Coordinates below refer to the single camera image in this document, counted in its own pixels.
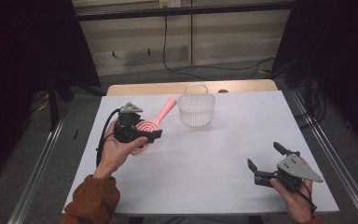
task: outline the wrist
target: wrist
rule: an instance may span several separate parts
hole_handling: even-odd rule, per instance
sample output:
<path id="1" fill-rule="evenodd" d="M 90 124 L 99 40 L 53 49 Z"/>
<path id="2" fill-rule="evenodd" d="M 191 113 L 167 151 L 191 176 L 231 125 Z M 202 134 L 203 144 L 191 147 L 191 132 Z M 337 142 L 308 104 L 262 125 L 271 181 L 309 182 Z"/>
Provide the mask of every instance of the wrist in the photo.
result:
<path id="1" fill-rule="evenodd" d="M 109 179 L 110 176 L 112 175 L 112 171 L 110 171 L 110 169 L 106 168 L 105 166 L 103 166 L 102 164 L 100 164 L 97 169 L 94 172 L 94 175 L 92 176 L 92 178 L 97 178 L 97 179 Z"/>

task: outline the clear plastic container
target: clear plastic container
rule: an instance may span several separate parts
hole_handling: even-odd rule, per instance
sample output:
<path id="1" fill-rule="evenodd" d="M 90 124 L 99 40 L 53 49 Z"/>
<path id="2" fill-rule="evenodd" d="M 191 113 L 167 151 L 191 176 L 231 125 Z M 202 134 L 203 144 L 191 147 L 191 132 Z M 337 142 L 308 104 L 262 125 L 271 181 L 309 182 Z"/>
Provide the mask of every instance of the clear plastic container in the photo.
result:
<path id="1" fill-rule="evenodd" d="M 203 93 L 188 93 L 189 88 L 201 86 Z M 181 121 L 189 127 L 203 127 L 212 120 L 214 109 L 214 96 L 202 83 L 192 83 L 185 89 L 185 94 L 178 99 Z"/>

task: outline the brown sleeve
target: brown sleeve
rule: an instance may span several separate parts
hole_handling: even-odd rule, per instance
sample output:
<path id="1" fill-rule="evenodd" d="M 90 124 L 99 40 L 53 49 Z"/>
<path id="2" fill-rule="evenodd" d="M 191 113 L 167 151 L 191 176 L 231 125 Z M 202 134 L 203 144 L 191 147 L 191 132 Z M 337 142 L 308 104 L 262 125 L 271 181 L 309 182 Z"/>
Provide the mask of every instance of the brown sleeve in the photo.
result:
<path id="1" fill-rule="evenodd" d="M 89 175 L 75 190 L 72 202 L 64 208 L 66 215 L 60 223 L 109 223 L 119 199 L 120 192 L 113 177 L 106 180 Z"/>
<path id="2" fill-rule="evenodd" d="M 324 224 L 324 222 L 319 217 L 313 217 L 308 222 L 301 222 L 299 224 Z"/>

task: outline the white tabletop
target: white tabletop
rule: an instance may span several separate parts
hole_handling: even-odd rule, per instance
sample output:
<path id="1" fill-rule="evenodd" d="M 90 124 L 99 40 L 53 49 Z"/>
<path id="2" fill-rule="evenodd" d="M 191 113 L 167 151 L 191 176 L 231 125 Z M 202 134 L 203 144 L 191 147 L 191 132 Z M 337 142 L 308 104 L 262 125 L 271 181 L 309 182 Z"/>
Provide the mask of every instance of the white tabletop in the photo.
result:
<path id="1" fill-rule="evenodd" d="M 156 117 L 169 97 L 179 95 L 124 95 L 103 97 L 89 141 L 66 203 L 75 188 L 95 170 L 99 137 L 109 114 L 132 102 Z M 251 159 L 259 170 L 273 172 L 284 157 L 274 149 L 279 142 L 300 151 L 320 176 L 316 161 L 298 129 L 280 91 L 214 94 L 212 122 L 189 128 L 180 121 L 178 105 L 160 123 L 160 139 L 140 158 L 129 156 L 114 173 L 121 199 L 116 214 L 153 215 L 254 215 L 285 212 L 275 189 L 256 186 L 248 169 Z M 338 211 L 326 182 L 313 184 L 317 212 Z"/>

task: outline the gray carpet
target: gray carpet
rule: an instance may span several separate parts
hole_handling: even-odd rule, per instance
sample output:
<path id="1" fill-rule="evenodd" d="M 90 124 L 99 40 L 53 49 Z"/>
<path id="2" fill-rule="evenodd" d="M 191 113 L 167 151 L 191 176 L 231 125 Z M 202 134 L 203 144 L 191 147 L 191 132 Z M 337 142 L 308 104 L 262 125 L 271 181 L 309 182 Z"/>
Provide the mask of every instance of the gray carpet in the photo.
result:
<path id="1" fill-rule="evenodd" d="M 254 64 L 225 63 L 226 67 L 242 67 Z M 272 61 L 261 64 L 258 69 L 270 68 Z M 225 71 L 212 68 L 191 68 L 182 72 L 197 74 L 212 80 L 244 79 L 251 76 L 254 70 Z M 256 73 L 252 78 L 263 78 L 265 74 Z M 125 83 L 153 83 L 172 81 L 198 81 L 199 77 L 173 74 L 167 70 L 150 71 L 135 74 L 101 77 L 103 85 L 97 89 L 106 91 L 110 85 Z M 300 114 L 290 91 L 286 89 L 284 77 L 278 77 L 277 86 L 287 99 L 293 114 Z M 90 129 L 101 98 L 92 96 L 78 88 L 73 88 L 76 94 L 71 103 L 59 100 L 59 108 L 69 106 L 69 114 L 65 120 L 60 136 L 48 161 L 43 178 L 37 186 L 36 194 L 30 204 L 23 223 L 58 223 L 62 218 L 62 207 L 75 177 L 84 147 L 87 143 Z M 299 119 L 300 125 L 305 120 Z M 41 150 L 48 138 L 50 116 L 48 107 L 42 111 L 35 111 L 29 117 L 16 147 L 2 167 L 0 178 L 0 223 L 7 223 L 17 200 L 31 175 L 39 158 Z M 349 130 L 346 120 L 334 104 L 327 101 L 327 113 L 321 126 L 344 161 L 349 172 L 358 183 L 358 134 Z M 334 169 L 326 159 L 324 153 L 309 128 L 303 134 L 310 149 L 324 172 L 324 178 L 332 190 L 340 212 L 322 215 L 326 223 L 358 223 L 358 210 L 353 204 L 347 191 L 341 184 Z M 265 223 L 291 223 L 287 215 L 262 216 Z M 113 223 L 128 223 L 127 217 L 116 217 Z"/>

